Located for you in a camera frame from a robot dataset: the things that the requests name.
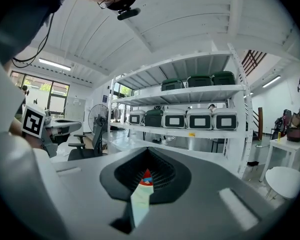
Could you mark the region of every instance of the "plastic container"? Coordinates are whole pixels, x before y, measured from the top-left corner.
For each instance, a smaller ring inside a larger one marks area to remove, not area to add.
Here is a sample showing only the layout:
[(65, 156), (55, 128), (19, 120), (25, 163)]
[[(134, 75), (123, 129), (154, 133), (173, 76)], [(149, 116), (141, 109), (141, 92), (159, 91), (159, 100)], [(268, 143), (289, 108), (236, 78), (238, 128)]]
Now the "plastic container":
[(216, 72), (212, 76), (212, 81), (215, 86), (235, 85), (235, 76), (231, 71)]
[(150, 127), (162, 127), (164, 112), (161, 109), (152, 109), (145, 113), (144, 125)]
[(186, 128), (186, 112), (182, 109), (167, 109), (163, 112), (162, 126), (164, 128)]
[(186, 87), (201, 87), (201, 86), (212, 86), (213, 82), (209, 75), (197, 74), (189, 76), (186, 80)]
[(175, 90), (185, 88), (184, 83), (179, 78), (164, 80), (161, 84), (161, 91)]
[(187, 129), (212, 130), (212, 112), (205, 108), (192, 108), (186, 114)]
[(214, 130), (236, 130), (237, 111), (234, 108), (217, 108), (212, 112), (212, 125)]
[(144, 110), (133, 110), (130, 111), (129, 123), (131, 125), (140, 126), (144, 121), (146, 112)]

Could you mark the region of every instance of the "fan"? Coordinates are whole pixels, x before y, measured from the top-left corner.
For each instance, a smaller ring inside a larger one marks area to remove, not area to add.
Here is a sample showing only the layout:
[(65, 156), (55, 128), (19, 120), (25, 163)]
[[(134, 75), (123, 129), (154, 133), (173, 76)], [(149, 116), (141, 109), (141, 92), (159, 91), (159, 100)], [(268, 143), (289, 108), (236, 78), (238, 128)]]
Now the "fan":
[(95, 105), (89, 112), (88, 124), (93, 133), (96, 126), (106, 126), (108, 123), (108, 108), (105, 105)]

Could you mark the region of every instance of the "green storage box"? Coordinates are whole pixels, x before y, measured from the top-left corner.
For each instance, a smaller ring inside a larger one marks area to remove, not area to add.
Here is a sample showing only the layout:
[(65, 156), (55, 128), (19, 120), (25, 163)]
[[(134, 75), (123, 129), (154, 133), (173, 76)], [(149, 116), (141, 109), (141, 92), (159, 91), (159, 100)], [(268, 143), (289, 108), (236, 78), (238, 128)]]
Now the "green storage box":
[(209, 75), (196, 74), (189, 76), (186, 80), (187, 87), (212, 86), (213, 82)]
[(235, 85), (235, 76), (231, 71), (216, 72), (212, 76), (212, 81), (215, 86)]
[(175, 90), (185, 88), (184, 83), (179, 78), (164, 80), (161, 84), (161, 91)]
[(151, 127), (162, 127), (161, 121), (164, 112), (161, 109), (152, 109), (145, 113), (144, 125)]

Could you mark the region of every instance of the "wooden railing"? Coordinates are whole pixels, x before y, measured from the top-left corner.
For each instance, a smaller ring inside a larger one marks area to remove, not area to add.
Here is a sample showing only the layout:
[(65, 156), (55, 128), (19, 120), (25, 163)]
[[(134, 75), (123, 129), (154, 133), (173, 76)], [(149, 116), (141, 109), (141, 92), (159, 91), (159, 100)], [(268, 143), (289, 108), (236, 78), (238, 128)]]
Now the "wooden railing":
[(264, 59), (267, 54), (265, 52), (256, 51), (256, 50), (248, 50), (243, 61), (243, 71), (246, 76), (249, 74), (259, 65), (259, 63)]
[[(245, 114), (246, 116), (248, 116), (248, 105), (245, 104)], [(262, 141), (262, 134), (263, 134), (263, 130), (264, 130), (264, 113), (262, 110), (262, 107), (258, 107), (258, 113), (256, 113), (255, 111), (253, 111), (253, 123), (256, 125), (256, 127), (258, 128), (258, 132), (257, 132), (257, 137), (259, 139), (259, 141)]]

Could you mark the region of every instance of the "pot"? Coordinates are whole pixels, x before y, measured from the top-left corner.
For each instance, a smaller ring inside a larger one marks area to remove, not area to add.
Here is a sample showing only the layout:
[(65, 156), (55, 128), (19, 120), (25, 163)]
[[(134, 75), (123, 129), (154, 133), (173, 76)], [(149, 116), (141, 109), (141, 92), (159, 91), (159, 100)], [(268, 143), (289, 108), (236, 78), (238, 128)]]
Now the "pot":
[(290, 142), (300, 142), (300, 127), (289, 127), (286, 131), (286, 138)]

